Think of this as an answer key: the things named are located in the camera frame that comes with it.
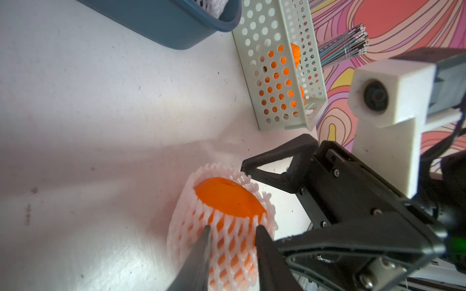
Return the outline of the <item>dark teal plastic tray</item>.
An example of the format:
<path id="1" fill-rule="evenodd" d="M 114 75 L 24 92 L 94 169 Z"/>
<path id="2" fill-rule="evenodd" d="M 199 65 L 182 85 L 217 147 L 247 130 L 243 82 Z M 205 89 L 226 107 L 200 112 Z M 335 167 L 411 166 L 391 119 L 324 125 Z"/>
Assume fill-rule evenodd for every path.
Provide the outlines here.
<path id="1" fill-rule="evenodd" d="M 222 14 L 210 15 L 207 1 L 105 1 L 82 4 L 162 46 L 186 50 L 216 32 L 234 30 L 241 18 L 241 2 L 227 1 Z"/>

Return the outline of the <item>netted orange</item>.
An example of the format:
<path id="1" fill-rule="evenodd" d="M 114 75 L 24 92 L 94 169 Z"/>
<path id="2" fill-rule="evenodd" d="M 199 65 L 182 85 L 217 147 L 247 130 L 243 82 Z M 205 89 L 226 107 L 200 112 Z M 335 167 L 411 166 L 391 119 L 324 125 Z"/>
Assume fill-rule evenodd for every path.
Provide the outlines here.
<path id="1" fill-rule="evenodd" d="M 268 216 L 266 208 L 249 190 L 230 179 L 205 179 L 194 187 L 197 198 L 213 209 L 209 270 L 210 291 L 246 291 L 257 279 L 255 228 Z"/>

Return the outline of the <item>mint green perforated basket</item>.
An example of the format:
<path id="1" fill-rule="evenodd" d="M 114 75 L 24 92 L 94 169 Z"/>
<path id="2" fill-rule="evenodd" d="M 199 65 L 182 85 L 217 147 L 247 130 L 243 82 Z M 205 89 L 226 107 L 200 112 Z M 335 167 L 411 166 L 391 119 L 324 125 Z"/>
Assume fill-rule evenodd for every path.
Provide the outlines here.
<path id="1" fill-rule="evenodd" d="M 258 127 L 313 130 L 328 105 L 308 1 L 242 1 L 233 30 Z"/>

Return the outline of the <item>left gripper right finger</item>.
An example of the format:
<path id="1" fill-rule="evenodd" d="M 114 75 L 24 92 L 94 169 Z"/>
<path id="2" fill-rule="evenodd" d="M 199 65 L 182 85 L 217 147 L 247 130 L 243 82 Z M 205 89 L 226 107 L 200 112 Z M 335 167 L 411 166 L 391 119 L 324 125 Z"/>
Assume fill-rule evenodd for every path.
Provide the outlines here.
<path id="1" fill-rule="evenodd" d="M 261 291 L 301 291 L 264 226 L 256 228 L 258 278 Z"/>

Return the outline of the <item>metal cup of pencils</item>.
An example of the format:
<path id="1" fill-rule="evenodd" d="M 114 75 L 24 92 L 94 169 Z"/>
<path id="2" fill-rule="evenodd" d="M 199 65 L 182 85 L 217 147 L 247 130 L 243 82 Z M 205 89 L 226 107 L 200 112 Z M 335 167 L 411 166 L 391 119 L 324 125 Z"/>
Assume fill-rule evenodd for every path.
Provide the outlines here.
<path id="1" fill-rule="evenodd" d="M 318 45 L 320 64 L 324 68 L 365 55 L 368 47 L 368 32 L 363 24 L 359 24 Z"/>

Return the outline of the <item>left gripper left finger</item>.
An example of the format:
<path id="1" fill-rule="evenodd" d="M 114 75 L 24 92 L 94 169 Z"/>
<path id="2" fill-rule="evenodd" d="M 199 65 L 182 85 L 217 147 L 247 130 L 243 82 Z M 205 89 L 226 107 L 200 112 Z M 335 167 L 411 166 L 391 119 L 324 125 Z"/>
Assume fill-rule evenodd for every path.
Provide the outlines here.
<path id="1" fill-rule="evenodd" d="M 211 243 L 211 226 L 207 225 L 167 291 L 208 290 Z"/>

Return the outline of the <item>white foam net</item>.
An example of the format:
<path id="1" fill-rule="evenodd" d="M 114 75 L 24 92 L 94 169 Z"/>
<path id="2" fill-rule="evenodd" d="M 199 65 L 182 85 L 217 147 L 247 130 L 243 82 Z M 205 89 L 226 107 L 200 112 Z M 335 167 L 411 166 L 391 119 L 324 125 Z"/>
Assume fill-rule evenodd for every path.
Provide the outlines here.
<path id="1" fill-rule="evenodd" d="M 272 195 L 241 171 L 206 164 L 192 173 L 177 201 L 167 252 L 181 269 L 205 226 L 211 227 L 208 289 L 247 291 L 258 280 L 256 228 L 271 237 L 278 225 Z"/>
<path id="2" fill-rule="evenodd" d="M 194 2 L 212 17 L 219 19 L 228 0 L 194 0 Z"/>

